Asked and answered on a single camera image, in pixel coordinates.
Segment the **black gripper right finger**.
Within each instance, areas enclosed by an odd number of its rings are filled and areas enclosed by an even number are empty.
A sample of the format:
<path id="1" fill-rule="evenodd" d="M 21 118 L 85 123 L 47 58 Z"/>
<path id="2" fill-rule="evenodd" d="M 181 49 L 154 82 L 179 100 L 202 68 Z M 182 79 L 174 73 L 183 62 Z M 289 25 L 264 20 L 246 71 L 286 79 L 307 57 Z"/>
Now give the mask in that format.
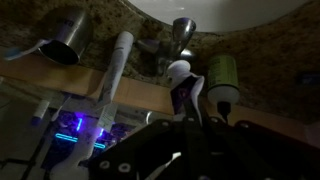
<path id="1" fill-rule="evenodd" d="M 215 147 L 256 180 L 320 180 L 320 150 L 250 121 L 234 126 L 210 117 L 203 125 Z"/>

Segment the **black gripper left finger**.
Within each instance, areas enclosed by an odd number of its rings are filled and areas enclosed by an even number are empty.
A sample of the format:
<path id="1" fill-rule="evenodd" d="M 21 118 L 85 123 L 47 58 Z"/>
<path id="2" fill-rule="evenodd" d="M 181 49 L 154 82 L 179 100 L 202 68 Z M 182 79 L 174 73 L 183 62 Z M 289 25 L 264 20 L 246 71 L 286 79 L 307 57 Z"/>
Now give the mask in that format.
<path id="1" fill-rule="evenodd" d="M 89 162 L 89 180 L 145 180 L 182 151 L 185 121 L 156 120 Z"/>

